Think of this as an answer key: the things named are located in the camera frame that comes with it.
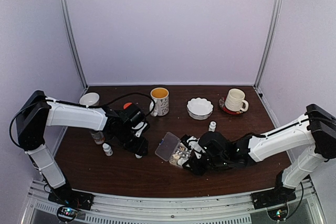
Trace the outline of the orange pill bottle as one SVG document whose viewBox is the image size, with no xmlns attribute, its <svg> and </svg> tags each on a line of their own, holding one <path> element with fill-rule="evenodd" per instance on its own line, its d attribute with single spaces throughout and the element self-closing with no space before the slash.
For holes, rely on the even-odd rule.
<svg viewBox="0 0 336 224">
<path fill-rule="evenodd" d="M 123 109 L 125 110 L 125 109 L 127 109 L 128 107 L 130 107 L 131 105 L 133 105 L 132 102 L 125 103 L 125 104 L 123 105 Z"/>
</svg>

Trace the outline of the small white pill bottle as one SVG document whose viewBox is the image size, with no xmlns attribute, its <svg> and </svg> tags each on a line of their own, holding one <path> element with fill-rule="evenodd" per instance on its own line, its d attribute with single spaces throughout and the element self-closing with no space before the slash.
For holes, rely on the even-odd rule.
<svg viewBox="0 0 336 224">
<path fill-rule="evenodd" d="M 112 150 L 112 148 L 111 148 L 111 146 L 109 144 L 103 143 L 102 148 L 104 150 L 104 153 L 107 156 L 112 156 L 113 155 L 113 150 Z"/>
</svg>

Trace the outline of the grey-capped orange label bottle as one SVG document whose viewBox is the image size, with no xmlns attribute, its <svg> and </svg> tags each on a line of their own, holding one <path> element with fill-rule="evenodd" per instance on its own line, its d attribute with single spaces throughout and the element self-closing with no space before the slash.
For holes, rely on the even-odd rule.
<svg viewBox="0 0 336 224">
<path fill-rule="evenodd" d="M 90 135 L 97 145 L 101 145 L 105 142 L 104 134 L 101 131 L 90 131 Z"/>
</svg>

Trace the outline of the clear plastic pill organizer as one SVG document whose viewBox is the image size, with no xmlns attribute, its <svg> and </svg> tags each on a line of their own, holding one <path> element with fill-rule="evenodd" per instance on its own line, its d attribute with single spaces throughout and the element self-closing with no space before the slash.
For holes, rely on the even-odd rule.
<svg viewBox="0 0 336 224">
<path fill-rule="evenodd" d="M 160 144 L 158 145 L 157 149 L 155 150 L 156 156 L 161 158 L 165 162 L 169 162 L 171 165 L 174 165 L 176 167 L 183 167 L 183 164 L 190 158 L 191 156 L 191 151 L 190 155 L 188 158 L 181 158 L 178 160 L 177 164 L 173 164 L 170 159 L 173 155 L 173 153 L 178 149 L 178 148 L 186 148 L 182 143 L 181 140 L 174 135 L 171 132 L 167 132 L 165 136 L 162 138 Z"/>
</svg>

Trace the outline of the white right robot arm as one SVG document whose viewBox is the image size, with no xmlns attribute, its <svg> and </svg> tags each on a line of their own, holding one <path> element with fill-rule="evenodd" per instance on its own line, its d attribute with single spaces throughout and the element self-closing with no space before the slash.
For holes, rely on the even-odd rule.
<svg viewBox="0 0 336 224">
<path fill-rule="evenodd" d="M 184 136 L 182 143 L 193 152 L 183 168 L 195 175 L 209 169 L 245 168 L 275 154 L 305 145 L 305 151 L 276 178 L 269 192 L 272 203 L 279 204 L 300 182 L 323 162 L 335 158 L 335 116 L 310 104 L 305 114 L 272 131 L 247 133 L 229 141 L 220 132 L 208 131 L 200 138 Z"/>
</svg>

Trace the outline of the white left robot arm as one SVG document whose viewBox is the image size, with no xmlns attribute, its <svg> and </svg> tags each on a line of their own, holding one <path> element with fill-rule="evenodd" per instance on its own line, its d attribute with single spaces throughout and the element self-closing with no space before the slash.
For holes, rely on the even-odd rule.
<svg viewBox="0 0 336 224">
<path fill-rule="evenodd" d="M 47 127 L 74 127 L 102 132 L 108 141 L 117 141 L 121 147 L 136 156 L 148 154 L 148 141 L 143 137 L 149 127 L 147 115 L 135 104 L 115 110 L 110 103 L 81 105 L 57 100 L 36 90 L 23 107 L 13 116 L 9 129 L 16 129 L 12 142 L 21 148 L 36 165 L 55 196 L 64 205 L 71 205 L 75 192 L 67 186 L 65 174 L 46 146 Z"/>
</svg>

